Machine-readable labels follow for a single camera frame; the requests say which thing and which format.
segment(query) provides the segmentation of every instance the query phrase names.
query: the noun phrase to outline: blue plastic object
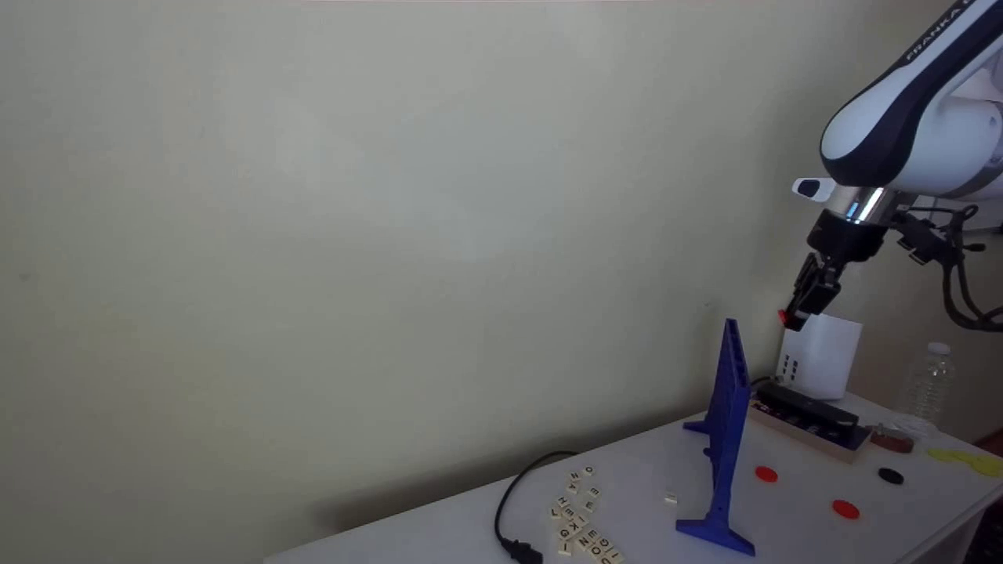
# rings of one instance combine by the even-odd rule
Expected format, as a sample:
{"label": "blue plastic object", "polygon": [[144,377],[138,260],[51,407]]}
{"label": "blue plastic object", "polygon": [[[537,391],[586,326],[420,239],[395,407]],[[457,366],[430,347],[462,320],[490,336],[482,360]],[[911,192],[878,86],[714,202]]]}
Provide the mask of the blue plastic object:
{"label": "blue plastic object", "polygon": [[706,419],[682,423],[682,429],[701,431],[711,440],[706,455],[711,457],[714,495],[701,519],[681,519],[678,531],[744,554],[755,554],[755,545],[730,531],[727,513],[730,513],[730,483],[732,483],[732,466],[739,461],[749,398],[752,391],[749,391],[749,371],[746,371],[739,326],[727,320],[711,407]]}

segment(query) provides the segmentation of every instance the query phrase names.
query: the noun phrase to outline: red object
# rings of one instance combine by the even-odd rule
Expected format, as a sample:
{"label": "red object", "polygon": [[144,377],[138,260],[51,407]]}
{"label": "red object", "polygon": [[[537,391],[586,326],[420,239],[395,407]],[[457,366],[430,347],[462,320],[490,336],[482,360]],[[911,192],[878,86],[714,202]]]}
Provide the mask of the red object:
{"label": "red object", "polygon": [[781,478],[781,473],[772,471],[772,466],[755,466],[755,475],[758,475],[758,483],[778,483]]}
{"label": "red object", "polygon": [[832,502],[832,513],[840,513],[844,519],[858,519],[858,509],[849,504],[846,499]]}

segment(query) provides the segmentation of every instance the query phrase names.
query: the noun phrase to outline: white table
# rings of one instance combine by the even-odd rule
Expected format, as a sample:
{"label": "white table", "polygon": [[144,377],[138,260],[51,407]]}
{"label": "white table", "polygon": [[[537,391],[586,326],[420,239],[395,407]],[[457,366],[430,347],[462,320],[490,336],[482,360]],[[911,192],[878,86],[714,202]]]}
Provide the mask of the white table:
{"label": "white table", "polygon": [[[863,423],[889,417],[858,398],[849,398],[849,407]],[[752,557],[673,531],[681,516],[701,516],[708,509],[711,473],[701,449],[701,436],[669,423],[537,471],[509,504],[503,532],[541,548],[547,564],[593,562],[559,554],[547,509],[568,493],[571,471],[595,466],[602,499],[593,525],[631,564],[749,564]],[[1003,478],[930,461],[924,449],[977,450],[935,431],[911,455],[868,446],[858,461],[846,463],[749,419],[730,523],[755,542],[755,562],[767,564],[962,562],[982,512],[1003,495]],[[774,466],[781,478],[758,483],[758,463]],[[907,483],[878,478],[878,466],[898,471]],[[491,538],[491,513],[503,486],[509,478],[319,538],[265,564],[509,564]],[[836,516],[832,499],[852,502],[863,519]]]}

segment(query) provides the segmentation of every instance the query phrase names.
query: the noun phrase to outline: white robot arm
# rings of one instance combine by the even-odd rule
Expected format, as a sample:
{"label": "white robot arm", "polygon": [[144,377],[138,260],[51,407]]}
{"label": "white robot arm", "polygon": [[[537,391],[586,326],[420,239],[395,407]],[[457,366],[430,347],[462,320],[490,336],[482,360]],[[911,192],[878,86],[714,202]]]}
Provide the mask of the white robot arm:
{"label": "white robot arm", "polygon": [[1003,3],[960,0],[875,86],[823,127],[830,179],[798,179],[797,195],[823,203],[793,297],[786,330],[803,330],[840,292],[846,262],[871,260],[887,230],[902,246],[942,266],[947,312],[982,331],[1003,331],[1003,310],[982,310],[964,283],[962,225],[977,208],[937,225],[915,215],[915,197],[1003,197]]}

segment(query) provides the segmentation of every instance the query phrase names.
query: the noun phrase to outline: small black object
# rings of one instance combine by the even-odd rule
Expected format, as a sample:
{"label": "small black object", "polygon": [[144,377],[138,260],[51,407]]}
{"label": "small black object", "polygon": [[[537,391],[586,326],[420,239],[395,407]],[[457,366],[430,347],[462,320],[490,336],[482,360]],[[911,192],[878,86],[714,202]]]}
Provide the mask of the small black object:
{"label": "small black object", "polygon": [[541,564],[541,554],[528,542],[501,542],[501,548],[517,564]]}
{"label": "small black object", "polygon": [[883,483],[889,483],[889,486],[902,486],[902,483],[907,483],[907,475],[902,475],[898,471],[889,471],[889,466],[882,466],[878,475],[882,475]]}

